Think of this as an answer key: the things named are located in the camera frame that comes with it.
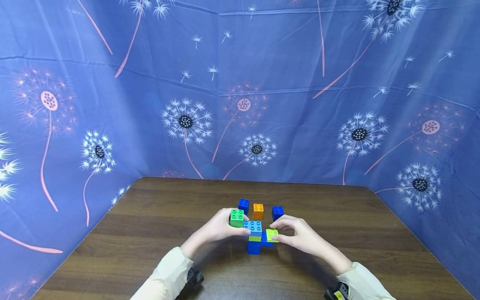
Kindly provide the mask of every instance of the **blue fabric backdrop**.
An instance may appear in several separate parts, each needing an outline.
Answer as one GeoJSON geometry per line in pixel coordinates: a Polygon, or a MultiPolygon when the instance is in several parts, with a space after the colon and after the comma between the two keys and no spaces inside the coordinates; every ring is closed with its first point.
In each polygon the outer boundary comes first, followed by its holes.
{"type": "Polygon", "coordinates": [[[31,297],[143,176],[366,186],[480,298],[479,14],[2,1],[0,298],[31,297]]]}

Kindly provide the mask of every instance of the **wooden table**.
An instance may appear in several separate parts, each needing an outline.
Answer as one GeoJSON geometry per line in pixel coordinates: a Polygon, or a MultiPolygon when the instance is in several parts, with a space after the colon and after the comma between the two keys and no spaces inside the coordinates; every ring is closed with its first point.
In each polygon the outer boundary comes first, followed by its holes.
{"type": "MultiPolygon", "coordinates": [[[[135,182],[33,299],[127,300],[171,248],[240,198],[264,204],[264,227],[273,205],[304,218],[398,300],[472,299],[366,188],[170,178],[135,182]]],[[[195,265],[203,287],[179,299],[319,300],[335,284],[310,255],[283,244],[247,255],[246,245],[236,237],[202,248],[195,265]]]]}

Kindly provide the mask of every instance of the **green lego brick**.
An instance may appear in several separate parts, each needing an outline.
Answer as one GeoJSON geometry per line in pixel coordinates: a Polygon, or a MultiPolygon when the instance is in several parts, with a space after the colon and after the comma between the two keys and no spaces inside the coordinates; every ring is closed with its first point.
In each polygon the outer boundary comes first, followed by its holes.
{"type": "Polygon", "coordinates": [[[276,229],[265,229],[266,233],[267,233],[267,242],[269,243],[278,243],[277,240],[272,240],[272,236],[274,235],[277,235],[278,234],[278,230],[276,229]]]}
{"type": "Polygon", "coordinates": [[[248,237],[248,241],[262,241],[262,237],[248,237]]]}
{"type": "Polygon", "coordinates": [[[230,226],[242,228],[243,227],[243,210],[232,209],[230,213],[230,226]]]}

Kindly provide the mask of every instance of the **dark blue lego brick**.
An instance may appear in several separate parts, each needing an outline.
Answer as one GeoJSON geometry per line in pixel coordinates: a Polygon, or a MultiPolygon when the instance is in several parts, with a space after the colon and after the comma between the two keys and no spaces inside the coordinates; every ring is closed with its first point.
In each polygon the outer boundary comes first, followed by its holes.
{"type": "Polygon", "coordinates": [[[285,212],[283,211],[283,207],[281,206],[274,206],[272,207],[272,220],[275,222],[278,218],[283,216],[285,212]]]}
{"type": "Polygon", "coordinates": [[[260,242],[249,241],[247,246],[247,253],[252,255],[260,255],[260,242]]]}
{"type": "Polygon", "coordinates": [[[248,215],[248,206],[250,204],[250,201],[247,199],[240,199],[239,201],[239,209],[243,210],[244,215],[248,215]]]}

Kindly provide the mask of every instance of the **sleeve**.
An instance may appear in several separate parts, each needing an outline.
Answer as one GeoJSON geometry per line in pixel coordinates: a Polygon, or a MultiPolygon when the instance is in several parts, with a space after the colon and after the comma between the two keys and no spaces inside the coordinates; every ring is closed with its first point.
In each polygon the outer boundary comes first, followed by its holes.
{"type": "Polygon", "coordinates": [[[366,267],[353,263],[352,268],[337,276],[348,285],[348,300],[395,300],[366,267]]]}
{"type": "Polygon", "coordinates": [[[130,300],[174,300],[187,283],[192,265],[180,247],[173,248],[130,300]]]}

